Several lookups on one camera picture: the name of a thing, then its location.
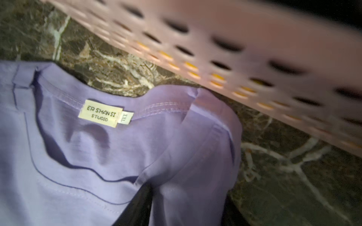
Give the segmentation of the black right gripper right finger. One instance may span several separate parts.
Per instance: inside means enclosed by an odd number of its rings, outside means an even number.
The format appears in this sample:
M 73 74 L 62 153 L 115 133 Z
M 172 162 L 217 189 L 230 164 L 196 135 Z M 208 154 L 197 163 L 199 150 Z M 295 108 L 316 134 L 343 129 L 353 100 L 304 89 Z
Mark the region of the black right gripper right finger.
M 250 226 L 245 217 L 240 213 L 230 195 L 226 196 L 222 214 L 222 226 Z

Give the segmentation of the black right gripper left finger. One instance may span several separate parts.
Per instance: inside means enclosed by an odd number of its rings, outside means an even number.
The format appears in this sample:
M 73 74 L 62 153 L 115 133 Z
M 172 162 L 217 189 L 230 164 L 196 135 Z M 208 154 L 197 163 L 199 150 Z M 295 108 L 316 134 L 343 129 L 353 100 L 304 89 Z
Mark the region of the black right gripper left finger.
M 145 183 L 113 223 L 113 226 L 148 226 L 152 202 L 153 186 Z

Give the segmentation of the purple t-shirt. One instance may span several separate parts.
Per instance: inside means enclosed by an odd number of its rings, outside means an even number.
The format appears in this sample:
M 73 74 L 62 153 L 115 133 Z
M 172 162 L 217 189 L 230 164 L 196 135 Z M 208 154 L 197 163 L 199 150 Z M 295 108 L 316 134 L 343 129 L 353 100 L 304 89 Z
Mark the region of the purple t-shirt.
M 150 183 L 150 225 L 219 226 L 241 137 L 206 89 L 127 98 L 51 62 L 1 61 L 1 225 L 111 226 Z

